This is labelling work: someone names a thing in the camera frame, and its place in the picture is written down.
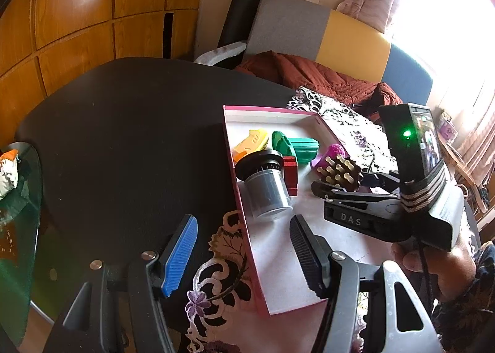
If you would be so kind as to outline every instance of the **yellow backrest panel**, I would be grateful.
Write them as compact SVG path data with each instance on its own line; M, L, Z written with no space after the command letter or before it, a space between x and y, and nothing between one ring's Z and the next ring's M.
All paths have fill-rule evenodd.
M390 42L372 27L331 11L316 62L356 79L380 82Z

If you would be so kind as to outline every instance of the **human hand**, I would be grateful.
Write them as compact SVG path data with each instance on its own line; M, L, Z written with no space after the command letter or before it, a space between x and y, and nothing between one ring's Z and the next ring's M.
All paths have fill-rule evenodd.
M463 294L473 283L476 275L476 264L471 257L462 232L451 252L433 247L425 247L424 253L428 264L428 272L438 275L440 292L435 296L439 301L454 300ZM399 264L406 276L410 272L422 272L418 251L406 253L400 244L392 244L394 261Z

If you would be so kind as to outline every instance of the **chair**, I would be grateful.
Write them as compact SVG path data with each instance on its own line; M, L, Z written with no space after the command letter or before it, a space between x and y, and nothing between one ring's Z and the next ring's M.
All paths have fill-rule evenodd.
M261 0L251 33L209 51L196 63L215 65L264 51L298 55L356 79L386 82L405 103L426 104L432 77L411 56L366 24L304 0Z

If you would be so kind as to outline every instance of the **red plastic object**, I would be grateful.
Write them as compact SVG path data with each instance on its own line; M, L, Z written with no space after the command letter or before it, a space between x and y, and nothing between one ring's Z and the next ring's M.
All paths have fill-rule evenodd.
M284 181L289 196L298 196L298 164L295 156L284 156Z

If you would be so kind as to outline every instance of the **patterned sleeve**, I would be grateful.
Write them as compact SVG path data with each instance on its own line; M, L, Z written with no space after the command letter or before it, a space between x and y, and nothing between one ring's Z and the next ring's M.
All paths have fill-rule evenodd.
M460 297L438 304L432 321L446 351L464 352L495 311L495 246L484 244L474 255L476 277Z

